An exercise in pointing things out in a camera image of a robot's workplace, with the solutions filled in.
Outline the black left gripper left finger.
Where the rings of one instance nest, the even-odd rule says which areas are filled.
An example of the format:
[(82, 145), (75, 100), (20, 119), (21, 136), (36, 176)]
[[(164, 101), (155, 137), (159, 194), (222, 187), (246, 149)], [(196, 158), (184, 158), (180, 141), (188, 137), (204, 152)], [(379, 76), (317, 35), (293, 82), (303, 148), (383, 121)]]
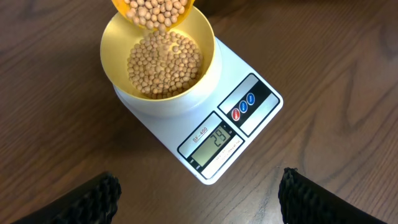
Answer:
[(119, 179), (103, 172), (14, 224), (111, 224), (121, 194)]

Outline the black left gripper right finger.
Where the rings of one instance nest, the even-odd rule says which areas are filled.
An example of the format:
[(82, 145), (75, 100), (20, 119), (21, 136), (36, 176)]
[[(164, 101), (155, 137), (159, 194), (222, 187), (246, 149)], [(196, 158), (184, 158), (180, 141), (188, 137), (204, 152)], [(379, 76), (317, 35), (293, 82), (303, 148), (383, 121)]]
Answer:
[(287, 224), (383, 223), (289, 167), (284, 169), (278, 199), (282, 221)]

